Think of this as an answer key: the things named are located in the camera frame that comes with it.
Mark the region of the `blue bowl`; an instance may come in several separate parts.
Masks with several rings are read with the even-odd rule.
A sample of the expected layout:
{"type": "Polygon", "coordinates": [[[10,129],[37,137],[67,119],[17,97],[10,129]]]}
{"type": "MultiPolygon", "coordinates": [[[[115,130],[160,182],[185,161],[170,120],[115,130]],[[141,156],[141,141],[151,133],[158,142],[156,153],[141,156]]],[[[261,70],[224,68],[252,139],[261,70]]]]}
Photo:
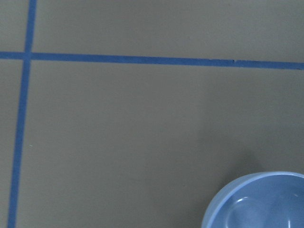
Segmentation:
{"type": "Polygon", "coordinates": [[[212,199],[203,228],[302,228],[304,176],[286,171],[237,178],[212,199]]]}

